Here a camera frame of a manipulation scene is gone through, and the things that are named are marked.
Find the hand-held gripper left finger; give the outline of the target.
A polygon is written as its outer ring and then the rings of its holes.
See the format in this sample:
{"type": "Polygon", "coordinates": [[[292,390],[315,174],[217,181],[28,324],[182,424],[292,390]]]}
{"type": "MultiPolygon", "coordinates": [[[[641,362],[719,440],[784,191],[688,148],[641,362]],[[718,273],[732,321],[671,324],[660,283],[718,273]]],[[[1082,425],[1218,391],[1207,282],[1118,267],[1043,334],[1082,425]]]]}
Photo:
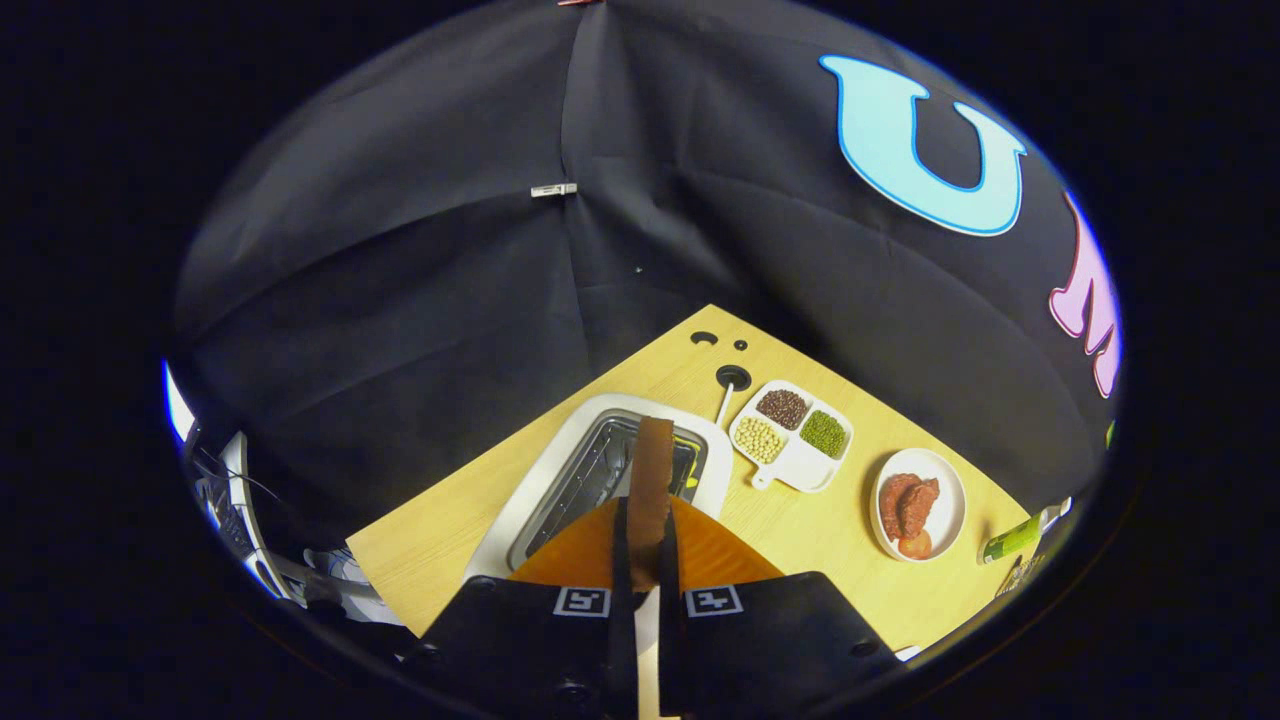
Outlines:
{"type": "Polygon", "coordinates": [[[415,676],[481,717],[635,719],[627,503],[581,518],[579,578],[468,578],[415,646],[415,676]]]}

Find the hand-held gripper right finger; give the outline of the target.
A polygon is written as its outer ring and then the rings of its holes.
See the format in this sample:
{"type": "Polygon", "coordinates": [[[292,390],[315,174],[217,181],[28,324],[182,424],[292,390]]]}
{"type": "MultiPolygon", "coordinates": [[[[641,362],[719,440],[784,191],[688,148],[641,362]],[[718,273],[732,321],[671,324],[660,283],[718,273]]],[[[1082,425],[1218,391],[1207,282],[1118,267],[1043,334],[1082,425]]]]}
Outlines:
{"type": "Polygon", "coordinates": [[[660,712],[681,719],[826,717],[906,670],[826,574],[781,571],[678,498],[657,647],[660,712]]]}

